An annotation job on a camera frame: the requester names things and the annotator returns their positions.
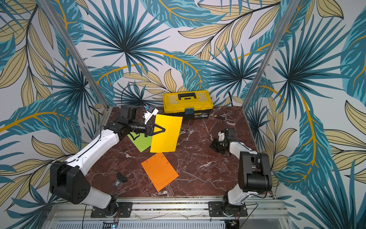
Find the yellow paper sheet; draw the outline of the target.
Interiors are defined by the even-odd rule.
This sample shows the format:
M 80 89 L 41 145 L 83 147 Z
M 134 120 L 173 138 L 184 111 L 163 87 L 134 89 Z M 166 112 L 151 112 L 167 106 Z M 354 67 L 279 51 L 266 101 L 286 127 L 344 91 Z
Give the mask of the yellow paper sheet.
M 155 118 L 155 124 L 163 127 L 165 131 L 152 137 L 150 152 L 175 152 L 182 121 L 183 118 L 180 116 L 157 114 Z

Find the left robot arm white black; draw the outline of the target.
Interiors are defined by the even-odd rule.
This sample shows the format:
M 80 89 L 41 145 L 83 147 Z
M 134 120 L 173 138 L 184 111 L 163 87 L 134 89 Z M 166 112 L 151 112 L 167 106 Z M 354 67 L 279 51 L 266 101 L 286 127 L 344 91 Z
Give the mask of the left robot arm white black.
M 106 215 L 113 215 L 118 208 L 111 195 L 93 188 L 86 179 L 91 167 L 113 146 L 131 133 L 154 136 L 158 124 L 149 123 L 158 109 L 145 107 L 144 121 L 136 121 L 136 107 L 122 105 L 120 115 L 100 131 L 100 134 L 85 148 L 65 162 L 56 161 L 50 167 L 50 192 L 73 204 L 92 206 Z

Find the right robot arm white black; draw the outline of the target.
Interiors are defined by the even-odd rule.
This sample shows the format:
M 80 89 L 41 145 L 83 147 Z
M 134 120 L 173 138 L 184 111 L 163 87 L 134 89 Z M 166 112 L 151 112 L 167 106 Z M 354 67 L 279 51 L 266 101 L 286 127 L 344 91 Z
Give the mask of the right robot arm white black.
M 233 155 L 239 160 L 238 184 L 225 194 L 223 201 L 226 206 L 241 207 L 249 197 L 258 197 L 272 190 L 269 156 L 237 140 L 234 129 L 220 131 L 210 148 L 221 155 Z

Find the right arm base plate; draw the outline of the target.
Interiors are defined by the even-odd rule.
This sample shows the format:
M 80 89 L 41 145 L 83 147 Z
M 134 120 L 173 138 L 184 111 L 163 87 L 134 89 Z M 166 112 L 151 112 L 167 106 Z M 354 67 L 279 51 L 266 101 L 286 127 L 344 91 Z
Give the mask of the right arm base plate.
M 208 202 L 210 217 L 246 217 L 248 216 L 246 205 L 235 206 L 224 203 L 223 201 Z

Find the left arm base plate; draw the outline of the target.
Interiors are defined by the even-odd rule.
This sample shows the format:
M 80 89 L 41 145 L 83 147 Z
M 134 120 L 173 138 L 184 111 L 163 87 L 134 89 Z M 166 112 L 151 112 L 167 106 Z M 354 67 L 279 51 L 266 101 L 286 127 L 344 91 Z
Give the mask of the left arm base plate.
M 93 207 L 91 218 L 129 218 L 132 211 L 132 202 L 110 203 L 107 208 Z

